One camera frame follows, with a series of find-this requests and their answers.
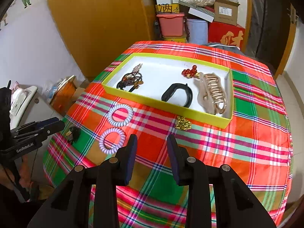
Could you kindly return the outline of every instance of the metal screw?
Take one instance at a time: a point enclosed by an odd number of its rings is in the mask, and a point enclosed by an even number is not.
[[[224,171],[229,171],[231,168],[230,168],[230,166],[229,166],[228,164],[224,164],[224,165],[222,166],[222,169],[223,169]]]
[[[75,168],[74,168],[74,170],[77,171],[77,172],[80,172],[80,171],[83,170],[83,166],[81,164],[76,165]]]
[[[109,162],[110,162],[111,164],[114,164],[114,163],[116,163],[117,161],[118,161],[118,158],[115,158],[115,157],[112,157],[112,158],[109,159]]]
[[[187,161],[188,161],[189,163],[194,163],[194,162],[196,161],[196,158],[194,158],[194,157],[188,157],[188,158],[187,158]]]

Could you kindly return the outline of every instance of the green trousers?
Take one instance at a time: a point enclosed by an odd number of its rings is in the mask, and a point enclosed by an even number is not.
[[[27,4],[29,4],[29,0],[22,0],[24,6],[27,6]]]

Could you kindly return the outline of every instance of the jewelry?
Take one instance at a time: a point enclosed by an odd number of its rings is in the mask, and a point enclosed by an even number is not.
[[[175,128],[179,130],[189,130],[191,129],[191,122],[182,116],[177,116],[177,122],[175,124]]]
[[[184,107],[187,107],[189,108],[191,103],[192,103],[192,90],[190,89],[190,87],[188,87],[187,84],[180,84],[180,83],[175,83],[175,84],[172,84],[165,92],[164,94],[162,95],[161,99],[162,101],[165,101],[167,102],[169,100],[169,98],[172,97],[172,95],[175,93],[175,91],[177,89],[184,89],[186,91],[186,94],[187,94],[187,102],[186,104],[184,105]]]
[[[199,78],[198,103],[210,114],[223,114],[227,106],[227,99],[220,78],[215,73],[203,74],[202,72],[199,73]]]
[[[139,85],[143,84],[143,77],[139,72],[141,66],[142,63],[138,64],[131,73],[125,74],[121,81],[118,82],[116,88],[123,90],[125,87],[133,85],[133,87],[129,90],[129,92],[132,92],[134,89],[137,89]]]
[[[190,69],[184,69],[181,74],[184,77],[187,77],[188,79],[190,79],[192,77],[200,78],[199,75],[198,75],[198,73],[197,73],[197,69],[196,68],[197,68],[197,66],[193,65],[191,70]]]
[[[113,148],[109,148],[108,146],[104,145],[105,138],[107,137],[107,135],[111,133],[117,133],[120,135],[120,140],[118,144]],[[126,134],[121,128],[108,128],[100,136],[99,148],[105,154],[114,154],[117,152],[118,149],[120,149],[123,146],[125,140],[126,140]]]
[[[122,122],[117,122],[113,119],[113,113],[116,111],[116,110],[119,110],[119,109],[125,109],[128,111],[128,116],[127,118],[122,121]],[[109,111],[108,111],[108,114],[107,114],[107,119],[108,119],[108,122],[109,124],[111,124],[112,126],[114,127],[123,127],[123,126],[126,126],[133,118],[133,108],[127,104],[118,104],[118,105],[115,105],[113,108],[111,108]]]

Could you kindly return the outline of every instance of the person's arm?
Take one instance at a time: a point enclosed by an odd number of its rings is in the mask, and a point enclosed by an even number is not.
[[[6,172],[10,176],[10,179],[14,182],[15,178],[14,178],[14,175],[11,173],[11,171],[9,169],[6,169]],[[21,163],[21,167],[19,169],[19,175],[20,175],[19,183],[21,184],[21,186],[24,188],[28,188],[30,186],[31,175],[30,175],[30,170],[29,170],[29,166],[28,166],[27,155],[22,156],[22,163]],[[13,189],[13,184],[8,179],[2,165],[0,165],[0,184],[7,187],[8,189],[11,189],[11,190]]]

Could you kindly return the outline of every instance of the pink lid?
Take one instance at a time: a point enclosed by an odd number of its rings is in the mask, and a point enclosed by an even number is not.
[[[157,17],[165,17],[165,18],[175,18],[185,16],[184,13],[160,13],[156,15]]]

